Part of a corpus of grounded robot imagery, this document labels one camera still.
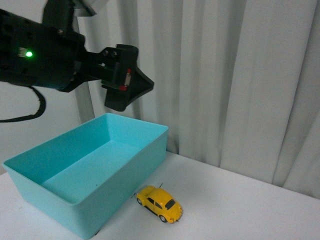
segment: white tabletop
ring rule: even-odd
[[[93,240],[319,240],[320,200],[167,153],[142,184],[177,199],[183,216],[163,223],[140,206],[125,204]],[[25,202],[7,173],[0,175],[0,240],[80,240]]]

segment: yellow toy car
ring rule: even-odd
[[[180,204],[162,188],[147,186],[136,195],[136,200],[164,223],[178,221],[183,213]]]

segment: blue container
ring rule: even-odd
[[[166,157],[168,127],[105,114],[2,165],[22,197],[83,239]]]

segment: toy car window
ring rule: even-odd
[[[151,199],[150,197],[148,197],[147,199],[149,200],[150,203],[154,204],[155,201],[153,199]]]
[[[156,205],[158,208],[162,209],[162,207],[160,206],[159,203],[155,202],[155,205]]]
[[[167,202],[167,204],[165,205],[165,208],[167,210],[169,210],[173,205],[175,205],[175,200],[171,199],[170,201]]]

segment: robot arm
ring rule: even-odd
[[[73,30],[74,15],[92,16],[102,0],[48,0],[42,23],[0,9],[0,81],[70,92],[101,80],[105,106],[124,111],[151,91],[154,82],[137,67],[139,50],[130,45],[88,52]]]

